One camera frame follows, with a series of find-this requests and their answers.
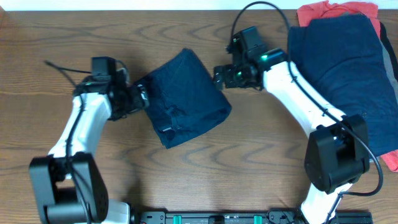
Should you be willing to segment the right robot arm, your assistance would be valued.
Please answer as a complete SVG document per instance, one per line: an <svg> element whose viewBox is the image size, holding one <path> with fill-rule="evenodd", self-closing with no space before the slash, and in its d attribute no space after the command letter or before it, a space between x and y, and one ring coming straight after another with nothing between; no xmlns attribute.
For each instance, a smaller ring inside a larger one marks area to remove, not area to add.
<svg viewBox="0 0 398 224"><path fill-rule="evenodd" d="M257 88L276 97L308 137L304 168L310 188L296 223L329 223L344 195L369 170L368 128L359 115L347 116L322 97L281 49L235 51L233 62L214 68L224 88Z"/></svg>

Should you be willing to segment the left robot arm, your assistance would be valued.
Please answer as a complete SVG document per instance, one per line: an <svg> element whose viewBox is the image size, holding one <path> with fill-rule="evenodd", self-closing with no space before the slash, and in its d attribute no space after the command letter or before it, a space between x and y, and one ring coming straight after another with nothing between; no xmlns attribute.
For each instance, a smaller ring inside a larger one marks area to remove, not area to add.
<svg viewBox="0 0 398 224"><path fill-rule="evenodd" d="M49 154L29 165L42 223L131 223L126 202L112 200L94 156L107 121L149 105L143 85L82 82L73 92L73 109Z"/></svg>

